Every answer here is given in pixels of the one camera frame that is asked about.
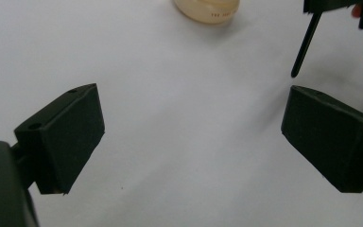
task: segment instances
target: white surface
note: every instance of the white surface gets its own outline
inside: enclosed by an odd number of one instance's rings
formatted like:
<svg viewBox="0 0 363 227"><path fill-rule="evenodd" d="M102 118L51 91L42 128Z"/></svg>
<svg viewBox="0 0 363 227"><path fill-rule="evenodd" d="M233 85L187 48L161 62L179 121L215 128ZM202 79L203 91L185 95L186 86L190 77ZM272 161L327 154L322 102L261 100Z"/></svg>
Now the white surface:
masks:
<svg viewBox="0 0 363 227"><path fill-rule="evenodd" d="M106 134L67 196L30 188L42 227L363 226L282 136L292 84L363 112L363 31L325 13L296 79L302 0L243 0L206 26L170 0L0 0L0 140L95 82Z"/></svg>

